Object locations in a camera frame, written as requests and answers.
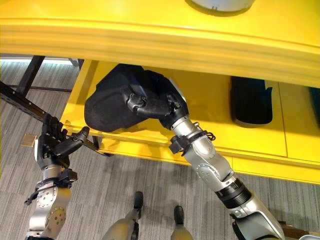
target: robot leg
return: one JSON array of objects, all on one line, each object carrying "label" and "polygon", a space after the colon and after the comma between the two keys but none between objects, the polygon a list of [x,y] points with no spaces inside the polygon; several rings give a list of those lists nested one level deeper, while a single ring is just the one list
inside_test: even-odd
[{"label": "robot leg", "polygon": [[138,219],[141,217],[142,206],[143,194],[137,191],[134,194],[133,210],[125,218],[115,222],[103,236],[102,240],[138,240]]},{"label": "robot leg", "polygon": [[181,206],[174,208],[175,229],[171,240],[193,240],[194,238],[184,226],[184,210]]}]

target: black cable tie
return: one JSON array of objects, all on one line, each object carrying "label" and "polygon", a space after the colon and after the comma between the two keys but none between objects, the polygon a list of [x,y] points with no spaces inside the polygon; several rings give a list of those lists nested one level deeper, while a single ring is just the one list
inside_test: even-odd
[{"label": "black cable tie", "polygon": [[52,189],[52,188],[55,188],[55,187],[57,187],[57,185],[54,184],[54,185],[52,185],[52,186],[45,187],[45,188],[42,188],[42,189],[39,189],[39,190],[34,191],[34,192],[30,195],[30,197],[29,197],[26,201],[24,201],[24,204],[27,205],[27,206],[29,206],[29,205],[32,203],[32,201],[37,198],[37,196],[38,196],[38,194],[39,194],[40,192],[45,191],[45,190],[48,190],[48,189]]}]

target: yellow panel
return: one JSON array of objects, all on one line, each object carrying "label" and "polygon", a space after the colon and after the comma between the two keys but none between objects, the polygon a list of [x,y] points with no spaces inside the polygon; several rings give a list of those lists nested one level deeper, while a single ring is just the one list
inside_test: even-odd
[{"label": "yellow panel", "polygon": [[[84,104],[95,91],[96,84],[116,65],[110,62],[85,61],[70,95],[61,121],[68,128],[80,129],[86,125]],[[230,116],[230,78],[211,73],[189,72],[145,67],[172,78],[186,97],[190,118],[213,132],[214,144],[225,149],[286,156],[282,112],[277,82],[267,82],[272,90],[273,120],[259,128],[243,128],[235,125]],[[173,133],[161,126],[158,120],[148,119],[128,129],[103,133],[91,130],[91,134],[123,141],[168,146]]]},{"label": "yellow panel", "polygon": [[286,83],[279,87],[288,157],[320,163],[320,128],[308,88]]},{"label": "yellow panel", "polygon": [[2,0],[0,52],[320,87],[319,8],[318,0],[257,0],[220,17],[183,0]]},{"label": "yellow panel", "polygon": [[233,170],[238,173],[320,184],[320,168],[310,168],[272,161],[232,157]]},{"label": "yellow panel", "polygon": [[[137,142],[128,142],[103,138],[99,150],[101,153],[120,154],[125,156],[164,161],[173,164],[190,165],[181,154],[172,154],[168,147],[156,146]],[[251,174],[284,180],[320,184],[320,168],[310,168],[295,165],[296,159],[287,158],[288,163],[278,162],[277,159],[247,159],[222,155],[237,173]]]}]

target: floor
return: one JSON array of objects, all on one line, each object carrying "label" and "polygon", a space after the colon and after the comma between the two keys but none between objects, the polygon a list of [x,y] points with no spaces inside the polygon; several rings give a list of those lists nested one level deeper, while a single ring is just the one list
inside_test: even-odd
[{"label": "floor", "polygon": [[[26,63],[2,63],[1,80],[16,85]],[[44,64],[33,86],[71,89],[78,69]],[[30,90],[27,98],[58,118],[69,93]],[[20,146],[25,133],[39,134],[41,123],[1,102],[0,239],[22,240],[34,204],[23,202],[41,173],[32,148]],[[143,191],[145,207],[141,240],[168,240],[174,229],[173,209],[184,207],[185,225],[195,240],[235,240],[232,219],[216,195],[191,167],[114,155],[106,157],[82,147],[70,156],[78,181],[71,188],[67,220],[58,240],[100,240],[116,220],[132,208],[135,191]],[[239,174],[280,221],[320,231],[320,186]]]}]

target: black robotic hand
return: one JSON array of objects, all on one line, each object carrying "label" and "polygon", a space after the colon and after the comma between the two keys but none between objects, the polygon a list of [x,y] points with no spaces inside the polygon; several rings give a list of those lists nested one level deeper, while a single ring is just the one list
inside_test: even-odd
[{"label": "black robotic hand", "polygon": [[62,130],[62,127],[63,124],[56,117],[45,114],[36,159],[42,170],[51,164],[67,169],[70,165],[69,154],[80,148],[89,135],[89,128],[85,126],[67,139],[68,131]]}]

